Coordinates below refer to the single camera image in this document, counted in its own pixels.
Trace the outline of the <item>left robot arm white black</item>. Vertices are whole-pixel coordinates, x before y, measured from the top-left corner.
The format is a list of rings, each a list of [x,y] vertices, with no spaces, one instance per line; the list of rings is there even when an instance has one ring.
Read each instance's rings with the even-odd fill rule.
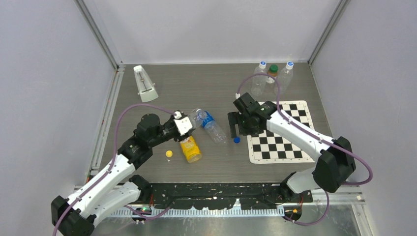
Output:
[[[143,165],[153,154],[153,147],[173,139],[189,138],[198,126],[190,115],[176,111],[167,122],[160,123],[156,114],[146,114],[134,134],[117,150],[107,168],[67,198],[57,196],[51,203],[54,233],[64,236],[90,236],[111,213],[137,201],[146,203],[151,196],[150,184],[136,175],[121,189],[114,187]]]

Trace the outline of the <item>clear bottle pepsi label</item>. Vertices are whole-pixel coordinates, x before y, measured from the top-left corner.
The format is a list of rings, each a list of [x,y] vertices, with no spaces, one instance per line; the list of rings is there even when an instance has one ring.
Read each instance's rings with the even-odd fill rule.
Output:
[[[195,129],[195,128],[202,126],[207,116],[208,116],[207,112],[201,108],[196,108],[193,111],[191,111],[188,117],[191,121],[192,128]]]

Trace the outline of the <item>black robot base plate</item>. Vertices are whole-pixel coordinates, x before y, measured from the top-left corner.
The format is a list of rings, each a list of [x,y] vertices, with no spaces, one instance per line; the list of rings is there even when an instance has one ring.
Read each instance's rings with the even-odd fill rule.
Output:
[[[152,217],[300,217],[300,207],[313,201],[306,190],[293,194],[279,183],[152,183],[131,207]]]

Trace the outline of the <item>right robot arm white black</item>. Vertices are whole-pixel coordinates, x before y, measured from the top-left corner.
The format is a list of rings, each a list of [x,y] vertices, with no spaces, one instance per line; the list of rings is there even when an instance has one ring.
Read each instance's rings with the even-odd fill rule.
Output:
[[[346,138],[334,139],[315,132],[271,101],[260,104],[248,93],[235,97],[237,111],[228,113],[232,138],[269,131],[296,145],[315,162],[314,167],[293,172],[281,182],[284,200],[293,202],[300,193],[312,189],[334,193],[356,170],[351,143]]]

